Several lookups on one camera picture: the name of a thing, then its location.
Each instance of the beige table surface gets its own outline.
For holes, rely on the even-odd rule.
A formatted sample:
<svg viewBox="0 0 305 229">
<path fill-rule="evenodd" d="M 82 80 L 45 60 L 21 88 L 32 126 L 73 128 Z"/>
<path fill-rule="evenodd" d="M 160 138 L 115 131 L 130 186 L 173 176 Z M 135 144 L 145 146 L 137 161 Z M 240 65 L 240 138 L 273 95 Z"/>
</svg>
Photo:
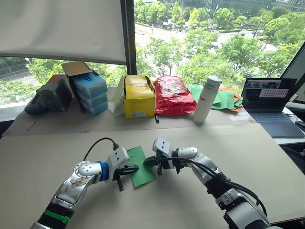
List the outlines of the beige table surface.
<svg viewBox="0 0 305 229">
<path fill-rule="evenodd" d="M 29 228 L 92 143 L 111 137 L 126 149 L 141 145 L 146 156 L 156 137 L 173 148 L 198 146 L 234 182 L 265 204 L 271 222 L 305 217 L 305 176 L 259 124 L 109 131 L 0 139 L 0 228 Z M 97 145 L 88 160 L 105 161 L 112 147 Z M 227 229 L 224 211 L 191 169 L 164 175 L 134 189 L 123 178 L 89 187 L 67 229 Z"/>
<path fill-rule="evenodd" d="M 108 88 L 108 99 L 112 99 L 115 88 Z M 196 124 L 191 120 L 193 114 L 182 116 L 160 116 L 160 123 L 154 117 L 126 119 L 125 115 L 116 117 L 109 110 L 97 116 L 81 113 L 76 100 L 73 100 L 67 112 L 48 112 L 37 116 L 26 114 L 24 111 L 3 133 L 3 136 L 45 135 L 84 133 L 115 130 L 163 129 L 176 127 L 192 127 Z M 211 110 L 205 125 L 238 125 L 255 123 L 253 118 L 242 109 L 236 113 Z"/>
</svg>

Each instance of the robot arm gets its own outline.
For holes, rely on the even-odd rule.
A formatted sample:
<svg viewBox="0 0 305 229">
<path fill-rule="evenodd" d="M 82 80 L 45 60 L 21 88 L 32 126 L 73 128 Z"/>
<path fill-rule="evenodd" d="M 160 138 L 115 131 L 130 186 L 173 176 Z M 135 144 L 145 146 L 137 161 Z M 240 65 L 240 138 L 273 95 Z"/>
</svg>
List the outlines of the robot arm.
<svg viewBox="0 0 305 229">
<path fill-rule="evenodd" d="M 200 152 L 198 148 L 188 147 L 173 150 L 169 142 L 157 138 L 152 147 L 156 156 L 149 157 L 145 164 L 157 165 L 157 173 L 162 175 L 162 169 L 175 168 L 177 173 L 183 167 L 192 168 L 195 175 L 207 187 L 207 192 L 216 199 L 216 204 L 221 210 L 226 210 L 224 219 L 231 229 L 275 229 L 271 226 L 266 214 L 242 191 L 228 180 L 223 172 L 211 159 Z M 202 164 L 206 171 L 199 168 Z"/>
<path fill-rule="evenodd" d="M 123 191 L 120 176 L 138 169 L 137 166 L 124 165 L 128 160 L 126 150 L 118 147 L 110 154 L 106 162 L 79 162 L 72 175 L 62 183 L 40 219 L 31 229 L 66 228 L 86 194 L 87 188 L 99 181 L 117 181 L 119 190 Z"/>
</svg>

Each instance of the yellow box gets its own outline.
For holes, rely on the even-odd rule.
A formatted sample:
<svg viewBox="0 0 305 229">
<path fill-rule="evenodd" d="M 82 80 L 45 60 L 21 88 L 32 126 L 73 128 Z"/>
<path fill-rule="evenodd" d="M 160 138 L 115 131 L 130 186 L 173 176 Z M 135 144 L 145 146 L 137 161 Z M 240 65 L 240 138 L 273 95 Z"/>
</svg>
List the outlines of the yellow box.
<svg viewBox="0 0 305 229">
<path fill-rule="evenodd" d="M 124 77 L 124 107 L 126 118 L 151 117 L 156 105 L 155 90 L 149 76 Z"/>
</svg>

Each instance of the laptop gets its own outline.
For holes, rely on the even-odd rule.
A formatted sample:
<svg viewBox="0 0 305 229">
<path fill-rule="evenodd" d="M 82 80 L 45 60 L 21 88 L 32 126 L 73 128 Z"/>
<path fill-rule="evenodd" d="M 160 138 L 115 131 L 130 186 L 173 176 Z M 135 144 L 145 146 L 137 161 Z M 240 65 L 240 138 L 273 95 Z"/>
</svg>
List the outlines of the laptop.
<svg viewBox="0 0 305 229">
<path fill-rule="evenodd" d="M 303 132 L 282 110 L 293 95 L 296 79 L 247 78 L 243 105 L 273 138 L 300 138 Z"/>
</svg>

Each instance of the laptop screen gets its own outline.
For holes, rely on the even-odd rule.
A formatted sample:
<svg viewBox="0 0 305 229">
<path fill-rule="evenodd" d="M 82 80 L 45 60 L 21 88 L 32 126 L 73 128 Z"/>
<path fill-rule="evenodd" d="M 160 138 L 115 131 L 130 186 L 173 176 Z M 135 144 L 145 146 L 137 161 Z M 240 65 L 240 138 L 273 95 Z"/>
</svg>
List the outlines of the laptop screen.
<svg viewBox="0 0 305 229">
<path fill-rule="evenodd" d="M 296 79 L 247 78 L 242 97 L 246 109 L 279 110 L 291 98 Z"/>
</svg>

